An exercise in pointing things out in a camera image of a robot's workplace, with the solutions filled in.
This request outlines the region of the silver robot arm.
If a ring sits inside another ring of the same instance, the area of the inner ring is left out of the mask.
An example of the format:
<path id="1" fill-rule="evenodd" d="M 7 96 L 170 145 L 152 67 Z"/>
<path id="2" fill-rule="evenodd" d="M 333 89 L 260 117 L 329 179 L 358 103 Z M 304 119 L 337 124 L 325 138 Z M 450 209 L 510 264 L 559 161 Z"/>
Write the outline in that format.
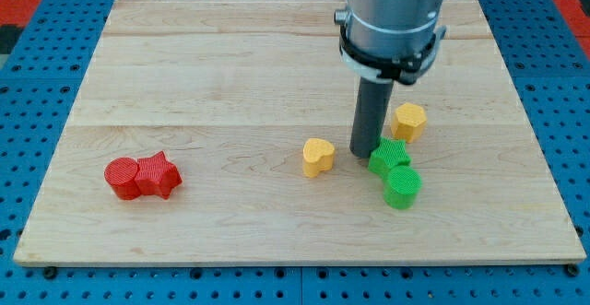
<path id="1" fill-rule="evenodd" d="M 347 0 L 334 14 L 358 50 L 398 59 L 420 52 L 431 40 L 443 0 Z"/>

